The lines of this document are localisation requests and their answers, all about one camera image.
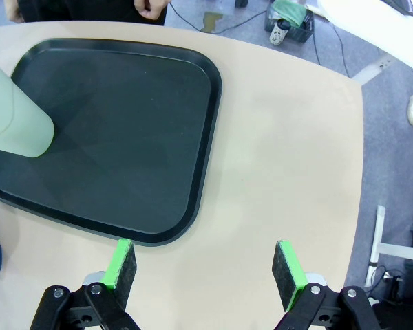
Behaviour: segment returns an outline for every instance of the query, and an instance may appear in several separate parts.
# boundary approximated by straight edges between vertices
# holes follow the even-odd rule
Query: gray carpet
[[[234,0],[173,0],[173,5],[186,20],[198,28],[203,28],[205,12],[222,13],[223,18],[216,24],[217,31],[261,12],[266,9],[268,1],[249,0],[247,8],[239,9],[234,8]],[[4,17],[0,0],[0,25],[4,24],[9,22]],[[168,11],[166,25],[194,30],[171,8]],[[304,44],[286,39],[279,47],[274,47],[269,43],[269,33],[265,32],[263,27],[264,15],[222,35],[317,62],[312,38]],[[375,46],[343,30],[337,30],[343,41],[346,65],[351,76],[379,55],[380,50]],[[341,45],[331,24],[323,19],[317,19],[315,40],[321,64],[346,74],[341,57]],[[412,244],[410,226],[413,224],[413,127],[408,124],[405,113],[408,99],[412,94],[413,71],[401,62],[397,62],[363,87],[363,182],[357,233],[346,276],[347,285],[362,286],[364,283],[378,204],[387,208],[383,241],[401,245]],[[403,294],[413,296],[413,271],[405,269],[403,262],[403,259],[391,256],[381,256],[379,259],[380,265],[403,272],[393,271],[392,274],[402,274],[406,283]],[[385,284],[380,283],[374,294],[381,297],[384,291]]]

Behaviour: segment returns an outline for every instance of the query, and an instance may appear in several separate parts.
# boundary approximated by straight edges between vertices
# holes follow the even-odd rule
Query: plastic cup
[[[0,150],[38,157],[53,137],[50,117],[0,69]]]

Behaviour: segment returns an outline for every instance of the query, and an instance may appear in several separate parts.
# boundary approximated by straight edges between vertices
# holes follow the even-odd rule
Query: table surface
[[[191,48],[218,67],[223,93],[200,211],[177,241],[136,247],[127,312],[142,329],[273,329],[283,315],[271,274],[288,239],[307,272],[341,289],[354,240],[363,163],[360,85],[275,50],[167,27],[101,22],[0,27],[11,74],[55,37]],[[0,202],[0,329],[28,329],[44,289],[78,289],[116,241]]]
[[[381,0],[318,0],[324,16],[413,69],[413,17]]]

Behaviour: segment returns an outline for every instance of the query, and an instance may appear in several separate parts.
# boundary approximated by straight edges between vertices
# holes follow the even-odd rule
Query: human hand
[[[4,0],[6,16],[10,21],[15,23],[23,23],[23,17],[21,16],[19,4],[17,0]]]
[[[156,20],[162,9],[167,7],[171,0],[134,0],[135,8],[142,17]]]

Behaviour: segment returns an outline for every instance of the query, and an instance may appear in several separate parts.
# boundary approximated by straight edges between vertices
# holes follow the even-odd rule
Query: white table leg
[[[358,72],[352,79],[358,81],[361,85],[364,85],[391,66],[395,61],[395,57],[384,53],[376,61],[371,62],[368,66]]]
[[[384,219],[385,208],[384,206],[378,205],[377,220],[374,227],[372,252],[370,253],[370,263],[367,270],[366,283],[364,284],[365,287],[371,287],[373,285],[373,277],[375,275],[375,271],[377,270],[378,258],[380,254],[398,256],[400,258],[413,260],[412,246],[393,245],[381,242],[381,239],[383,237]]]

